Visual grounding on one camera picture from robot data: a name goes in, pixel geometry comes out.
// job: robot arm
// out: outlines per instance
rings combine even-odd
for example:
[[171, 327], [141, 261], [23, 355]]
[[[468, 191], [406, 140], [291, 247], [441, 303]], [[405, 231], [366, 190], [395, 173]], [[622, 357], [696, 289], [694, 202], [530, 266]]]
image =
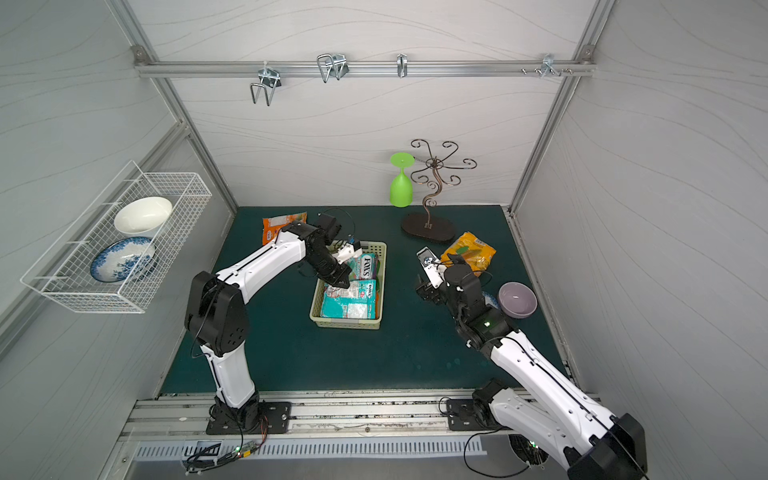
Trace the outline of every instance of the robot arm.
[[475, 414], [484, 425], [503, 425], [538, 445], [574, 480], [636, 480], [647, 471], [642, 426], [620, 419], [584, 394], [543, 357], [514, 320], [489, 306], [480, 280], [461, 256], [451, 264], [418, 253], [428, 280], [417, 284], [425, 300], [445, 303], [466, 346], [479, 350], [515, 377], [537, 400], [526, 402], [498, 380], [475, 391]]
[[245, 358], [245, 339], [250, 331], [245, 306], [278, 273], [301, 260], [330, 285], [349, 288], [351, 269], [344, 262], [358, 257], [362, 250], [359, 242], [348, 242], [340, 253], [331, 254], [326, 246], [340, 229], [336, 218], [325, 214], [320, 214], [316, 225], [292, 222], [273, 241], [240, 262], [215, 275], [200, 272], [192, 280], [184, 326], [208, 360], [216, 382], [217, 404], [232, 410], [243, 430], [256, 425], [259, 402]]

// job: yellow snack bag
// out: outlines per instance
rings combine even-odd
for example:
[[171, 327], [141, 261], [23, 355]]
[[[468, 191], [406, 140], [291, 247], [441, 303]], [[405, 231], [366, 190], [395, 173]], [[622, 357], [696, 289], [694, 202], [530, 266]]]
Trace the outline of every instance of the yellow snack bag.
[[475, 235], [464, 232], [448, 249], [440, 256], [443, 263], [451, 260], [448, 254], [461, 255], [467, 261], [473, 270], [486, 270], [491, 264], [491, 258], [496, 253], [496, 249], [481, 241]]
[[277, 232], [294, 220], [306, 222], [306, 212], [300, 214], [280, 215], [279, 217], [263, 218], [264, 234], [261, 236], [261, 244], [267, 245], [277, 237]]

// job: dark green table surface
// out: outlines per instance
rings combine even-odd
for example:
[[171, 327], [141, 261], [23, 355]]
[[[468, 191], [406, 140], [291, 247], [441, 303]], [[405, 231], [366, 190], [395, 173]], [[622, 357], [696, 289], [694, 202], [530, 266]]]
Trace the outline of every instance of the dark green table surface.
[[[324, 207], [243, 207], [216, 263], [219, 270], [261, 247], [262, 218], [306, 211], [311, 220]], [[480, 352], [468, 349], [454, 331], [445, 306], [419, 299], [414, 291], [422, 268], [416, 252], [429, 245], [438, 255], [444, 246], [407, 237], [400, 220], [421, 207], [344, 207], [356, 223], [355, 236], [387, 244], [384, 310], [379, 330], [319, 328], [309, 318], [316, 279], [296, 267], [269, 282], [247, 306], [251, 331], [246, 354], [259, 390], [435, 389], [475, 388], [491, 377], [518, 386], [512, 377]], [[502, 209], [499, 206], [437, 207], [457, 231], [469, 231], [497, 250], [488, 269], [493, 277], [484, 290], [493, 295], [506, 282], [531, 285]], [[349, 232], [349, 218], [330, 211]], [[559, 369], [562, 361], [540, 310], [518, 321], [539, 351]], [[187, 333], [162, 393], [213, 392], [214, 381], [205, 358], [192, 359]]]

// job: metal jewelry stand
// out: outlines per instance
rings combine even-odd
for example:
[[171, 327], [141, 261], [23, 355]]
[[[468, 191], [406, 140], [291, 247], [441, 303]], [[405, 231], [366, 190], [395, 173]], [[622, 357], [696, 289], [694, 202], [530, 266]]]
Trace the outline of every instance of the metal jewelry stand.
[[[449, 170], [472, 170], [478, 166], [478, 163], [471, 158], [465, 158], [462, 161], [465, 165], [464, 167], [447, 167], [445, 165], [445, 161], [448, 160], [454, 153], [456, 153], [456, 151], [458, 151], [458, 145], [456, 142], [442, 142], [442, 146], [444, 148], [453, 147], [453, 151], [442, 160], [432, 154], [432, 149], [430, 148], [428, 141], [417, 138], [411, 142], [411, 146], [414, 148], [419, 148], [422, 146], [422, 144], [426, 144], [427, 146], [429, 159], [421, 160], [414, 157], [416, 160], [422, 162], [425, 167], [421, 170], [417, 170], [411, 173], [411, 180], [419, 185], [426, 184], [427, 187], [433, 189], [434, 192], [424, 196], [424, 200], [422, 200], [422, 206], [424, 207], [424, 210], [426, 210], [426, 214], [410, 214], [402, 220], [400, 227], [404, 232], [406, 232], [408, 235], [411, 235], [412, 237], [419, 237], [426, 240], [431, 240], [436, 243], [450, 243], [451, 240], [453, 240], [453, 238], [456, 236], [456, 228], [453, 226], [453, 223], [451, 223], [450, 220], [441, 217], [433, 217], [432, 212], [429, 211], [429, 208], [437, 206], [437, 200], [435, 200], [435, 197], [440, 195], [443, 185], [450, 185], [455, 187], [462, 182], [462, 179], [458, 175], [451, 175], [448, 178], [448, 181], [446, 181], [440, 176], [440, 170], [443, 168], [448, 168]], [[421, 174], [418, 177], [415, 177], [416, 174], [425, 170], [430, 170], [434, 180], [430, 179], [429, 176], [425, 174]]]

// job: wire basket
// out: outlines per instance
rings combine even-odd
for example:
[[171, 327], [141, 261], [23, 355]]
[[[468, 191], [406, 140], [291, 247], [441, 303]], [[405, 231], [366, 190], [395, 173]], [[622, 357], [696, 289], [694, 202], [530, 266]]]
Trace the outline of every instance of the wire basket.
[[[136, 262], [122, 282], [97, 281], [91, 276], [94, 258], [129, 237], [115, 229], [115, 215], [144, 197], [165, 197], [173, 204], [160, 233], [144, 251], [154, 247], [153, 264], [147, 268]], [[144, 313], [210, 198], [199, 174], [143, 172], [130, 162], [27, 270], [21, 282], [73, 312]]]
[[384, 309], [384, 272], [386, 271], [386, 243], [384, 242], [360, 242], [363, 253], [375, 253], [379, 259], [379, 269], [376, 271], [376, 318], [372, 319], [335, 319], [320, 315], [323, 309], [323, 297], [326, 292], [326, 283], [317, 280], [315, 295], [310, 308], [310, 319], [317, 325], [335, 329], [367, 329], [378, 330], [381, 326], [382, 311]]

